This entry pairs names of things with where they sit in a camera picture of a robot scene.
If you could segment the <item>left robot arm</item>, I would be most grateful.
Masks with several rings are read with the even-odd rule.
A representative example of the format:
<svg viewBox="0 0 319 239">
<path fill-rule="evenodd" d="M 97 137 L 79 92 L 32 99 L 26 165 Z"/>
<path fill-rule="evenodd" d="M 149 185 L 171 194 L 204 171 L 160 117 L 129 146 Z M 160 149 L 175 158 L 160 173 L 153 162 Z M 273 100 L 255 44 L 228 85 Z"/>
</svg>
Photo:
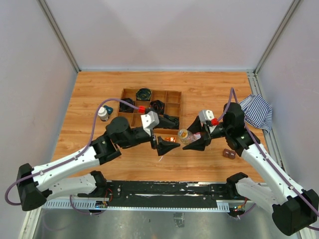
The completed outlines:
<svg viewBox="0 0 319 239">
<path fill-rule="evenodd" d="M 19 167 L 17 190 L 23 211 L 31 211 L 47 201 L 70 194 L 103 196 L 107 191 L 102 173 L 94 171 L 83 177 L 72 175 L 86 168 L 97 167 L 121 156 L 120 149 L 150 143 L 158 156 L 180 146 L 155 136 L 154 128 L 167 127 L 169 121 L 153 111 L 141 115 L 142 126 L 131 128 L 128 120 L 115 117 L 106 126 L 103 135 L 84 148 L 51 163 L 32 167 L 26 163 Z"/>
</svg>

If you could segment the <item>pink pill organizer box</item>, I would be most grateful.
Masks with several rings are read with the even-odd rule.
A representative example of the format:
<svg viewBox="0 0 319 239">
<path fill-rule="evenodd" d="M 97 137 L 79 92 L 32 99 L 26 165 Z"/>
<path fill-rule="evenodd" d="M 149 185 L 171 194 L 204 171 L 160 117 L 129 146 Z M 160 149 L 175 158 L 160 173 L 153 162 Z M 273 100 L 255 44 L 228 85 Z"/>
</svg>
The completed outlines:
<svg viewBox="0 0 319 239">
<path fill-rule="evenodd" d="M 194 136 L 195 136 L 196 139 L 200 139 L 201 138 L 201 134 L 200 133 L 195 133 Z"/>
</svg>

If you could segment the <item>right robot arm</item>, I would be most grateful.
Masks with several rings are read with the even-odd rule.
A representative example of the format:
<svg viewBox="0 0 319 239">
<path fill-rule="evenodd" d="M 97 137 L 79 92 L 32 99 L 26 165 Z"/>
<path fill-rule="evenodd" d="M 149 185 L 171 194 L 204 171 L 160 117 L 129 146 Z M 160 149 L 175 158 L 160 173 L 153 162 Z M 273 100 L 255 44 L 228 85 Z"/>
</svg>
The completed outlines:
<svg viewBox="0 0 319 239">
<path fill-rule="evenodd" d="M 319 196 L 294 181 L 269 155 L 258 137 L 245 125 L 244 112 L 238 103 L 224 106 L 222 121 L 211 110 L 202 110 L 188 127 L 200 138 L 186 145 L 185 150 L 203 151 L 215 138 L 225 138 L 228 146 L 248 162 L 267 186 L 254 182 L 244 173 L 227 179 L 226 194 L 231 199 L 240 196 L 253 201 L 267 211 L 276 227 L 285 235 L 312 228 L 319 217 Z"/>
</svg>

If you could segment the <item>white cap pill bottle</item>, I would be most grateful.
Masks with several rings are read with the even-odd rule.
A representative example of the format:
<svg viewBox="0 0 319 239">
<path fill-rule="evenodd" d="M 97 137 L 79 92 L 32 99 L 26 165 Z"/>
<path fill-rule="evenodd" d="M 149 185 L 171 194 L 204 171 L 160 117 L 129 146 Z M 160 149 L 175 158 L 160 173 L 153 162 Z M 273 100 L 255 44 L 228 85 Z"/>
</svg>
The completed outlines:
<svg viewBox="0 0 319 239">
<path fill-rule="evenodd" d="M 100 107 L 97 115 L 101 121 L 107 121 L 109 119 L 109 114 L 105 107 Z"/>
</svg>

